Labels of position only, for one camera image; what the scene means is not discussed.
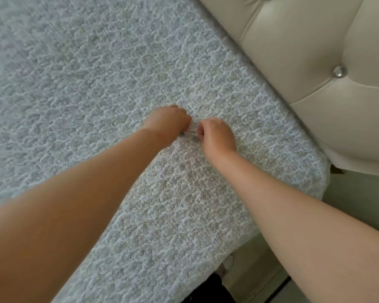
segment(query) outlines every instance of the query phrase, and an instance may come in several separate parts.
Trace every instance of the left arm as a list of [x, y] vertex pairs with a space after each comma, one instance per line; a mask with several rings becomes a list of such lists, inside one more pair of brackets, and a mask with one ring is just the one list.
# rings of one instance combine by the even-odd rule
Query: left arm
[[0, 302], [50, 302], [104, 232], [157, 153], [186, 130], [176, 105], [99, 155], [0, 207]]

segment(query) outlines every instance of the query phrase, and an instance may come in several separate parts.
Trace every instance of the tufted headboard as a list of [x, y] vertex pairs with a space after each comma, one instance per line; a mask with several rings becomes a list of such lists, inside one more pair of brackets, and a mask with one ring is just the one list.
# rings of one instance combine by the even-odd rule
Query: tufted headboard
[[379, 175], [379, 0], [201, 0], [338, 168]]

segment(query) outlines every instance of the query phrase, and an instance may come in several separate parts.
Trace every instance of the hand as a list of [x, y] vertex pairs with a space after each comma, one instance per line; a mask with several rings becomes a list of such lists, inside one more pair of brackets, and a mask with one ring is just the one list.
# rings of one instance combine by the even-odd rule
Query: hand
[[226, 154], [237, 153], [232, 129], [217, 118], [203, 119], [197, 130], [207, 160], [216, 167]]
[[192, 117], [187, 115], [187, 111], [174, 104], [152, 111], [141, 129], [156, 133], [162, 148], [166, 148], [181, 132], [188, 130], [191, 121]]

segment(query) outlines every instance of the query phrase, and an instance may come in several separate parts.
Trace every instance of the forearm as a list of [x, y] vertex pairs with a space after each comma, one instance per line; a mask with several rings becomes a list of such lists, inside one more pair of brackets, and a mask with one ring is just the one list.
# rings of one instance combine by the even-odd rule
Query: forearm
[[379, 232], [281, 183], [237, 153], [218, 170], [312, 302], [379, 302]]
[[0, 207], [0, 286], [17, 301], [50, 301], [159, 150], [140, 130]]

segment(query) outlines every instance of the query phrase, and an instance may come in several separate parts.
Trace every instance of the quilted pattern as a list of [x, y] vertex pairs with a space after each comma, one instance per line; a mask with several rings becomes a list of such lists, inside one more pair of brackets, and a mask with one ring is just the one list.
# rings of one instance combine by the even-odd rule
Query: quilted pattern
[[[196, 0], [0, 0], [0, 202], [153, 108], [223, 118], [248, 160], [321, 198], [329, 163]], [[258, 232], [191, 134], [132, 188], [56, 302], [180, 302]]]

